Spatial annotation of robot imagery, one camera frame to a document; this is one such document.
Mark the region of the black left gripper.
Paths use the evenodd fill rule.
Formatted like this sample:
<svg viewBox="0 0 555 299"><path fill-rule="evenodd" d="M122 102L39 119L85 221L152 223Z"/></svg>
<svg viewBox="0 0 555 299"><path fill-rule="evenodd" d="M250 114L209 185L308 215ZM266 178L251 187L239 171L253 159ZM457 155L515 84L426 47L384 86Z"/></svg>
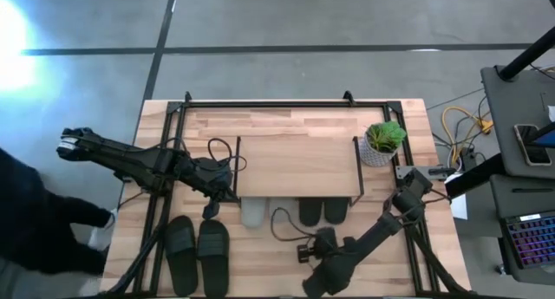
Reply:
<svg viewBox="0 0 555 299"><path fill-rule="evenodd" d="M175 177L210 199L204 207L203 219L212 219L219 214L219 202L240 202L231 188L233 178L231 168L225 165L223 160L183 157L175 167Z"/></svg>

